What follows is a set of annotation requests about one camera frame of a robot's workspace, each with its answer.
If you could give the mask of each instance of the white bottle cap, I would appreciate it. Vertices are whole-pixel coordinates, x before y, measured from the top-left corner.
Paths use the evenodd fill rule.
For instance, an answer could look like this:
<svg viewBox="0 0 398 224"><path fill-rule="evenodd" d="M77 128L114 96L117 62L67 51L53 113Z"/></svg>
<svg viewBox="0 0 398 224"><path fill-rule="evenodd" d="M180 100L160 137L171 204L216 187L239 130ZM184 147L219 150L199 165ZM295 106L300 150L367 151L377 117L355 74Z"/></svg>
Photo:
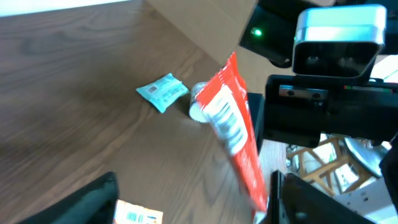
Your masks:
<svg viewBox="0 0 398 224"><path fill-rule="evenodd" d="M193 86L191 90L191 103L189 107L189 116L193 120L201 123L208 123L208 121L201 112L200 106L196 101L196 96L200 92L200 90L203 87L205 87L206 84L207 84L206 82L197 83L196 85Z"/></svg>

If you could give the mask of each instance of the wood grain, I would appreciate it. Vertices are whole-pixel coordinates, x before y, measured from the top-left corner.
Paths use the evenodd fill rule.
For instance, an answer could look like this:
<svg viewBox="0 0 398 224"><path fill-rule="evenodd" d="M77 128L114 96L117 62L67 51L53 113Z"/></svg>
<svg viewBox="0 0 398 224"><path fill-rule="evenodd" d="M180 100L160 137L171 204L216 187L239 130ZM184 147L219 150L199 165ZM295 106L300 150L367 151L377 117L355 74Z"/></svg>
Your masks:
<svg viewBox="0 0 398 224"><path fill-rule="evenodd" d="M165 223L250 222L213 131L187 116L189 96L159 114L135 92L169 72L191 88L220 68L147 3L1 18L0 49L0 223L110 170L121 199Z"/></svg>
<svg viewBox="0 0 398 224"><path fill-rule="evenodd" d="M148 0L148 2L221 64L225 63L236 48L257 3L256 0ZM330 6L335 0L311 2Z"/></svg>

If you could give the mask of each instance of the wooden chair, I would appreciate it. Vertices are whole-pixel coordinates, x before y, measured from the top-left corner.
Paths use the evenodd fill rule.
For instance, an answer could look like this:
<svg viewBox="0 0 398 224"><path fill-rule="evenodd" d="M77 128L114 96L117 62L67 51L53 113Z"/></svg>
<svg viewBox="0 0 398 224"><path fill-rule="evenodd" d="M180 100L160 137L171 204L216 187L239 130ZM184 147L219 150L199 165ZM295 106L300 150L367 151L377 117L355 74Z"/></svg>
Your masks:
<svg viewBox="0 0 398 224"><path fill-rule="evenodd" d="M345 155L342 155L341 153L341 149L339 146L339 141L345 141L345 145L348 148L348 153ZM367 181L370 177L376 177L379 178L381 176L381 173L377 173L377 171L368 169L369 166L365 166L363 164L363 162L365 161L365 159L358 159L358 157L360 157L359 155L361 153L359 153L358 151L363 151L364 149L361 149L358 145L355 145L355 147L353 147L353 142L358 142L357 140L354 139L354 141L352 141L350 138L343 138L343 137L332 137L332 138L328 138L322 142L319 143L318 147L323 146L325 144L328 143L332 143L335 152L336 152L336 159L334 161L331 162L324 162L311 148L303 148L300 149L298 151L292 152L290 153L287 158L291 159L294 156L298 156L298 162L300 164L300 169L298 170L298 174L300 176L300 178L302 178L303 180L308 181L310 184L316 182L317 184L319 184L319 186L325 190L330 196L334 196L336 193L333 190L333 186L332 186L332 181L331 181L331 174L334 173L334 171L345 165L345 164L350 164L354 167L354 169L357 171L357 175L359 177L359 179L352 183L344 192L342 192L341 190L341 186L338 184L338 188L340 193L347 193L350 192L352 190L357 189L359 186L361 186L365 181ZM316 170L307 173L305 171L305 164L304 164L304 159L303 159L303 154L304 152L308 152L311 156L313 156L320 164L321 166L319 168L317 168ZM327 184L324 183L324 181L322 181L322 178L326 177L326 181Z"/></svg>

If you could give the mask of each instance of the barcode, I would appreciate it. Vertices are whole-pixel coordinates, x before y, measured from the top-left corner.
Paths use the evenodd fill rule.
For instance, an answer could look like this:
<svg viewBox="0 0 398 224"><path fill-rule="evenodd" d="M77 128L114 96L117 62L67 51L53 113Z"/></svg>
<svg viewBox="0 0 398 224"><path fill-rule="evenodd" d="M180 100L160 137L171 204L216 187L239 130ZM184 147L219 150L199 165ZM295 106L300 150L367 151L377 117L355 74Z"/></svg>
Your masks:
<svg viewBox="0 0 398 224"><path fill-rule="evenodd" d="M213 100L214 103L205 108L209 112L210 123L229 153L236 154L248 139L242 114L231 94L221 94Z"/></svg>
<svg viewBox="0 0 398 224"><path fill-rule="evenodd" d="M127 214L127 219L133 222L137 222L137 223L142 223L142 220L144 219L143 215L138 215L134 212L129 212Z"/></svg>
<svg viewBox="0 0 398 224"><path fill-rule="evenodd" d="M153 92L155 92L157 90L157 87L156 86L151 86L147 91L148 91L148 93L153 93Z"/></svg>

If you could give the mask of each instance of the camera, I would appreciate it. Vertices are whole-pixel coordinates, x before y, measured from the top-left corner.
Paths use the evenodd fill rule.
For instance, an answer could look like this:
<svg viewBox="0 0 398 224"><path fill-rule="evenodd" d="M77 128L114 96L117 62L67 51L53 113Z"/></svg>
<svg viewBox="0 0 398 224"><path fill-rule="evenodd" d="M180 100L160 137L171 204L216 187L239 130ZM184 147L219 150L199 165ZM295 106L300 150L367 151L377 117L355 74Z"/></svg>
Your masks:
<svg viewBox="0 0 398 224"><path fill-rule="evenodd" d="M387 9L378 4L304 10L294 37L293 72L359 78L384 48L386 19Z"/></svg>

